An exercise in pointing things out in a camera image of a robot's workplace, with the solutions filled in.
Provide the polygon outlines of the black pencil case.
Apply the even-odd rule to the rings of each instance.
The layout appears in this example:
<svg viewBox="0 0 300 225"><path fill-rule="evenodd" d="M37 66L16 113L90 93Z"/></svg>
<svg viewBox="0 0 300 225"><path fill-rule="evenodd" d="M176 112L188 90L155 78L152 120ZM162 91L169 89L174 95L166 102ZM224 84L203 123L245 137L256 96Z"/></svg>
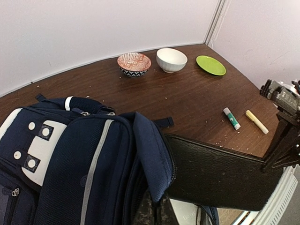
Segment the black pencil case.
<svg viewBox="0 0 300 225"><path fill-rule="evenodd" d="M263 161L258 157L182 136L167 134L165 140L175 169L167 193L176 200L260 211L284 171L263 172Z"/></svg>

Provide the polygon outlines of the white green glue stick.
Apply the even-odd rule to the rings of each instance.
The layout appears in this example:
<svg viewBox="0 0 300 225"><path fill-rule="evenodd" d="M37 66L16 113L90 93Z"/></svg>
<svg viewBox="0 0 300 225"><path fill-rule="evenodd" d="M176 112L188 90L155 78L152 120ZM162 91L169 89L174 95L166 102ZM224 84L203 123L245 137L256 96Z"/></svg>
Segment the white green glue stick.
<svg viewBox="0 0 300 225"><path fill-rule="evenodd" d="M223 109L224 114L228 117L230 123L232 124L232 126L234 127L235 130L240 129L240 124L239 122L236 120L235 116L233 115L233 113L230 111L230 109L228 107Z"/></svg>

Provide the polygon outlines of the navy blue backpack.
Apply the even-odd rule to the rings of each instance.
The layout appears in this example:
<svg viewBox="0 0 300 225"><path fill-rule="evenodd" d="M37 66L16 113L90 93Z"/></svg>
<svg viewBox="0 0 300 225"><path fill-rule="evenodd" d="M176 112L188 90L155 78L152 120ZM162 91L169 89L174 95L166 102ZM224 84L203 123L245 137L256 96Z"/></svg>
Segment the navy blue backpack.
<svg viewBox="0 0 300 225"><path fill-rule="evenodd" d="M81 97L14 109L0 127L3 225L176 225L166 190L175 167L171 117Z"/></svg>

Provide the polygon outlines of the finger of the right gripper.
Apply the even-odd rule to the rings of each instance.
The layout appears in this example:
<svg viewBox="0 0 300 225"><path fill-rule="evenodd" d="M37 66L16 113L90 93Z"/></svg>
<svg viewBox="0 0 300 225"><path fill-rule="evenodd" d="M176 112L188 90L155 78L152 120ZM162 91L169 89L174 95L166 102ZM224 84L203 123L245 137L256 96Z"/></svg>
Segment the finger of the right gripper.
<svg viewBox="0 0 300 225"><path fill-rule="evenodd" d="M277 129L263 157L264 173L300 163L300 115L278 112L277 118Z"/></svg>

